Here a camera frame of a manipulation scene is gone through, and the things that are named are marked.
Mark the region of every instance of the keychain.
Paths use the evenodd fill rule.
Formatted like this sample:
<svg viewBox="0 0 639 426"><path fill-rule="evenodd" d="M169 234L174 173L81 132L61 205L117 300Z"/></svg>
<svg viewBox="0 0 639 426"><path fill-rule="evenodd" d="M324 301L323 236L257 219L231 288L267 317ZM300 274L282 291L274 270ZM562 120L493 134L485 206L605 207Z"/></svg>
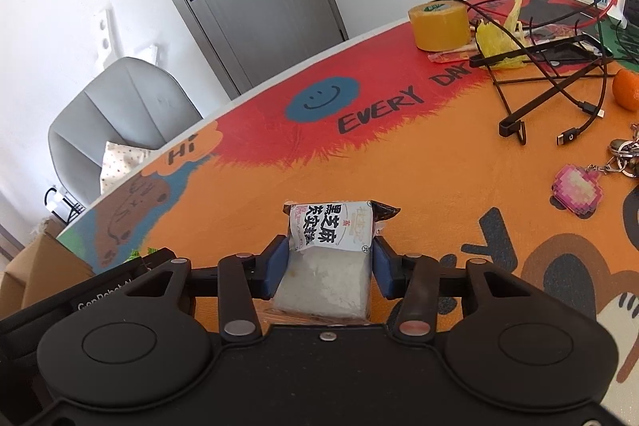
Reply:
<svg viewBox="0 0 639 426"><path fill-rule="evenodd" d="M639 124L632 124L633 139L613 140L608 145L612 158L603 166L587 168L575 164L565 165L555 176L552 191L562 206L581 218L588 218L597 209L603 197L599 185L601 174L621 174L639 177Z"/></svg>

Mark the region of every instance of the blue smiley face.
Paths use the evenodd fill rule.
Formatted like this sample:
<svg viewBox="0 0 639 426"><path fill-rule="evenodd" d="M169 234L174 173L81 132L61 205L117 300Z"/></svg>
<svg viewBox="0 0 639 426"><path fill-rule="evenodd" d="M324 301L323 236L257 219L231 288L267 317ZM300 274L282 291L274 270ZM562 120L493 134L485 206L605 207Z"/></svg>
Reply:
<svg viewBox="0 0 639 426"><path fill-rule="evenodd" d="M286 117L297 123L316 122L347 107L359 95L359 82L347 76L325 78L297 93Z"/></svg>

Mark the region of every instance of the polka dot cloth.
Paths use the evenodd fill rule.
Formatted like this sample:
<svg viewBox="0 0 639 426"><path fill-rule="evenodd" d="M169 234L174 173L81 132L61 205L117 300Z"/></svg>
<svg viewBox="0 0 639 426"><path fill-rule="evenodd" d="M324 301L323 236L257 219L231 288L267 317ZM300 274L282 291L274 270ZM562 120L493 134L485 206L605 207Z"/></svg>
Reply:
<svg viewBox="0 0 639 426"><path fill-rule="evenodd" d="M100 174L100 193L105 193L119 185L131 170L143 164L154 151L118 145L107 142L102 158L102 172Z"/></svg>

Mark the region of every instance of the roll of tape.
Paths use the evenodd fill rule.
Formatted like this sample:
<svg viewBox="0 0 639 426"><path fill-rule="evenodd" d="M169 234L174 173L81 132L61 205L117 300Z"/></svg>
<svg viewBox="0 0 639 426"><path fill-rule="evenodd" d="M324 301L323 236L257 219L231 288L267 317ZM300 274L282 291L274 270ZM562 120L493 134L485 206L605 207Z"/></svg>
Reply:
<svg viewBox="0 0 639 426"><path fill-rule="evenodd" d="M447 52L470 42L466 7L456 1L429 2L408 11L415 44L427 52Z"/></svg>

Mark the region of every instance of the chair backrest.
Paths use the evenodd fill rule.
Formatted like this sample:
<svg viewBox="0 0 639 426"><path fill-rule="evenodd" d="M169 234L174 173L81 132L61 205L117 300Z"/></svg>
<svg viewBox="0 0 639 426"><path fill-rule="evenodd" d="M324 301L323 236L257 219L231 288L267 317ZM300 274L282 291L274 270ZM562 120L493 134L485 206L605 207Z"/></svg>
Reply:
<svg viewBox="0 0 639 426"><path fill-rule="evenodd" d="M49 127L49 149L62 185L88 206L100 196L107 141L159 149L202 119L169 73L120 58L76 96Z"/></svg>

